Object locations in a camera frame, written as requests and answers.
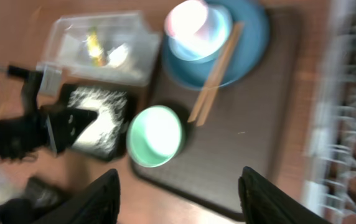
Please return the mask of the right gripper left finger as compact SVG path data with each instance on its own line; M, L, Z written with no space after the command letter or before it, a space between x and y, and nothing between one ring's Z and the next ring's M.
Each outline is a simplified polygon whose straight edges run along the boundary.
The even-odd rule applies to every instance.
M110 169L87 188L35 224L116 224L120 209L120 182L116 169Z

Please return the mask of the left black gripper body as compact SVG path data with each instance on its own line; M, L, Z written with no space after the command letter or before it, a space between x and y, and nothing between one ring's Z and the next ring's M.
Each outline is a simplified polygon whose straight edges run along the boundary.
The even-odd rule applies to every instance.
M44 117L37 105L43 74L31 71L18 77L24 80L21 92L24 115L0 120L0 159L23 159L46 143Z

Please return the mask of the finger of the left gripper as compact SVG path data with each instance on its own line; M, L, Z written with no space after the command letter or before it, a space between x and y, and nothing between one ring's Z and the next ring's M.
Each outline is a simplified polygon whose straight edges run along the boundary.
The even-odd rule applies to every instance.
M66 107L48 110L45 127L49 149L54 154L64 152L97 117L93 110Z

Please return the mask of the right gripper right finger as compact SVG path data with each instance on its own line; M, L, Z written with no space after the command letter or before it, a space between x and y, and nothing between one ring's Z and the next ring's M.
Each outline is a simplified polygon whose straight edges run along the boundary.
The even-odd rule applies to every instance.
M238 194L247 224L329 224L248 166L238 179Z

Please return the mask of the white cooked rice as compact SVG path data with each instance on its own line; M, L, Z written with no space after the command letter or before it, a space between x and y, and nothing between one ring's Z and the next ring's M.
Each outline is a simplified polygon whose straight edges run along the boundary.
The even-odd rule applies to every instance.
M107 157L117 147L128 94L125 91L81 86L71 92L67 105L98 113L97 119L79 135L72 149Z

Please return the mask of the green snack wrapper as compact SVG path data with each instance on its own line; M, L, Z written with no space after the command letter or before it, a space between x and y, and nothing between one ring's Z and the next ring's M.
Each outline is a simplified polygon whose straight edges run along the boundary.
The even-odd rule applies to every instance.
M92 27L88 31L86 43L87 43L88 54L92 59L93 64L97 67L104 66L106 63L104 48L100 44L97 30L95 27Z

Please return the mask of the white tissue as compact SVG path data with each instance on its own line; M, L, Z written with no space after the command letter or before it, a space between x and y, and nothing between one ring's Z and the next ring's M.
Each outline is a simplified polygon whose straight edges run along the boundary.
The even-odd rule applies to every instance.
M107 66L112 68L118 68L125 63L129 56L130 47L127 44L122 44L117 48L113 48L108 52Z

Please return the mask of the mint green bowl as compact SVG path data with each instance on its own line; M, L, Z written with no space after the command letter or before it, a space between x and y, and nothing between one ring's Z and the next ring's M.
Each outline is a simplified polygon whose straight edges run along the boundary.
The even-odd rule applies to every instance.
M182 149L185 130L170 107L150 106L137 114L129 125L126 145L139 166L153 168L169 162Z

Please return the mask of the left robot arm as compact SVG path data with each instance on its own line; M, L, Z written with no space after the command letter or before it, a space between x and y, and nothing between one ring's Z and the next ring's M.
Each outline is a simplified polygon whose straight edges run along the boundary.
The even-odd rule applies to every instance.
M58 104L38 106L37 95L44 76L40 71L9 67L6 74L23 82L24 114L0 119L0 160L21 161L42 146L58 154L70 147L98 117L92 110ZM0 173L0 203L16 193Z

